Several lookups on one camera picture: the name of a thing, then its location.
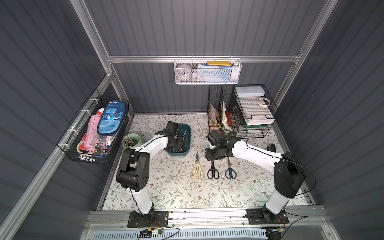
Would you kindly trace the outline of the yellow black scissors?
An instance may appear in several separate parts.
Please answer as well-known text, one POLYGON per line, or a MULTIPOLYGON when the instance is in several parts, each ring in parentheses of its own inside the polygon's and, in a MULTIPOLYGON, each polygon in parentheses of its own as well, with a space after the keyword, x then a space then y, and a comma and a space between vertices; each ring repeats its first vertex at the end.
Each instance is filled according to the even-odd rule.
POLYGON ((184 152, 185 138, 186 138, 186 132, 184 132, 183 137, 181 138, 181 145, 179 147, 177 147, 177 148, 173 148, 172 149, 173 153, 182 153, 182 152, 184 152))

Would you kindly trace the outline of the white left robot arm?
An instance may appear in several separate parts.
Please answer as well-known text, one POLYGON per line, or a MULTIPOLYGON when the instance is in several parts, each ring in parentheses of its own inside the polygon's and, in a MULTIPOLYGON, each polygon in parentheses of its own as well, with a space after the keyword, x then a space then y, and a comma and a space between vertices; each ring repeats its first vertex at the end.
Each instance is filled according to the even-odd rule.
POLYGON ((134 211, 143 216, 154 212, 154 204, 147 191, 150 177, 150 160, 160 151, 172 152, 190 149, 191 129, 183 124, 169 121, 165 129, 155 133, 153 138, 135 149, 125 149, 116 173, 116 182, 126 189, 135 203, 134 211))

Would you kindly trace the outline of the black handled scissors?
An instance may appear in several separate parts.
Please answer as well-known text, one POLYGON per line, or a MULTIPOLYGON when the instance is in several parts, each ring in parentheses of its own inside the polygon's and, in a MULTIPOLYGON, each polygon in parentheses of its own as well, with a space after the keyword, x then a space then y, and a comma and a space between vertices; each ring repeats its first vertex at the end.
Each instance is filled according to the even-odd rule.
POLYGON ((212 179, 218 180, 220 177, 219 171, 215 167, 215 161, 214 160, 211 160, 211 167, 207 171, 207 177, 210 180, 212 180, 212 179))

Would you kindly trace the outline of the cream kitchen shears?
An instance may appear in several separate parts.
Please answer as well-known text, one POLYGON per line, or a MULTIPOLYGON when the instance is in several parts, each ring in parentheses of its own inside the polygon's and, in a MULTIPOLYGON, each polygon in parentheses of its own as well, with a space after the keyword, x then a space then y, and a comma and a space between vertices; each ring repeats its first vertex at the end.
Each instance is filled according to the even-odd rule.
POLYGON ((195 160, 194 169, 191 173, 191 178, 193 180, 203 180, 205 178, 204 171, 200 165, 200 157, 198 152, 196 152, 196 160, 195 160))

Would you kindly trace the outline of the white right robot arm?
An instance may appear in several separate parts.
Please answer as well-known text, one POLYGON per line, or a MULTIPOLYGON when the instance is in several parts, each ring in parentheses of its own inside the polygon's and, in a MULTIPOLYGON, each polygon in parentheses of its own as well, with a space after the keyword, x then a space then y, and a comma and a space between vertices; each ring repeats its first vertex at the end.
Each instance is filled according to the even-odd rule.
POLYGON ((303 167, 295 161, 295 156, 286 152, 279 154, 254 147, 234 136, 225 136, 212 131, 206 136, 209 148, 206 148, 208 161, 235 157, 251 162, 270 172, 274 176, 275 189, 262 208, 264 218, 276 218, 289 200, 296 197, 306 174, 303 167))

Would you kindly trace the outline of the blue handled scissors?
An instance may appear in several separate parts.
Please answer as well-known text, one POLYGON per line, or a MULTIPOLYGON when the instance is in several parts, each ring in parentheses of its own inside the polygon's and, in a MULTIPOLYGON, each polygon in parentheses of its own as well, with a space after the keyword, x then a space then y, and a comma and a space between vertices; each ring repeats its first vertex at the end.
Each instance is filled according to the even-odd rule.
POLYGON ((228 168, 225 172, 225 176, 227 179, 229 180, 234 180, 237 178, 237 173, 236 171, 232 168, 232 165, 231 165, 231 162, 230 162, 230 158, 227 157, 227 164, 228 164, 228 168))

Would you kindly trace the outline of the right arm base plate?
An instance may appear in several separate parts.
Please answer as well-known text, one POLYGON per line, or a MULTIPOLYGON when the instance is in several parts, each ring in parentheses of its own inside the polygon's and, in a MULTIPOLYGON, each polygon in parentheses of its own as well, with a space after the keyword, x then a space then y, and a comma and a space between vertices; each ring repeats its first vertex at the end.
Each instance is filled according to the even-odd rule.
POLYGON ((250 225, 284 225, 289 223, 285 209, 281 209, 278 214, 272 213, 267 208, 246 209, 245 218, 248 219, 250 225))

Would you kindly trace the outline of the teal storage box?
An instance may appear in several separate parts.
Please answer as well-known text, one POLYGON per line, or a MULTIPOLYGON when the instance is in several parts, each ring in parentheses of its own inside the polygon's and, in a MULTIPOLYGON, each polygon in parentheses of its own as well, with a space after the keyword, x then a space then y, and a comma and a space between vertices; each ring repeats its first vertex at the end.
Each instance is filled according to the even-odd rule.
POLYGON ((191 149, 191 128, 187 124, 178 125, 178 140, 181 146, 167 150, 172 157, 185 157, 191 149))

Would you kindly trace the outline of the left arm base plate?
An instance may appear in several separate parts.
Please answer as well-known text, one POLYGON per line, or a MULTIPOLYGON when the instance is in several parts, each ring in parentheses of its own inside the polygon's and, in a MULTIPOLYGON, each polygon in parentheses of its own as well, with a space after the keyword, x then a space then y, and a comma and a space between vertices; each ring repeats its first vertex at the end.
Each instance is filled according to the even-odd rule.
POLYGON ((154 211, 148 215, 142 215, 135 211, 129 215, 128 228, 155 228, 167 227, 169 221, 168 211, 154 211))

